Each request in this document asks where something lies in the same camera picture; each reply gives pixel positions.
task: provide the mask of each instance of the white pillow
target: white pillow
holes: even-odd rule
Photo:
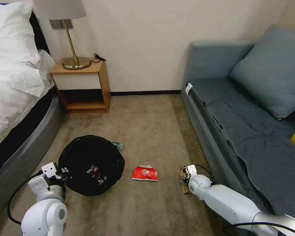
[[[29,22],[31,13],[30,3],[0,5],[0,58],[39,67],[40,55]]]

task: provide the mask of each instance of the trash bin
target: trash bin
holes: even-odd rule
[[[122,176],[125,160],[110,141],[95,135],[75,138],[62,151],[58,168],[66,186],[84,196],[106,192]]]

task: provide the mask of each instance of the chip bag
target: chip bag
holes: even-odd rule
[[[157,181],[157,171],[152,166],[140,165],[134,169],[132,179]]]

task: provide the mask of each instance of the sofa armrest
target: sofa armrest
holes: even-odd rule
[[[191,42],[184,83],[199,78],[228,78],[234,66],[250,52],[251,42]]]

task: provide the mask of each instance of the carpet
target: carpet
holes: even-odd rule
[[[180,95],[117,96],[109,113],[66,115],[37,170],[57,161],[71,140],[87,134],[121,142],[126,165],[121,179],[103,195],[85,197],[67,189],[64,236],[223,235],[225,221],[196,196],[181,193],[180,167],[208,166]],[[132,180],[138,165],[154,167],[158,182]],[[21,220],[34,203],[34,194],[23,187],[12,215]],[[3,235],[21,235],[6,208],[0,213]]]

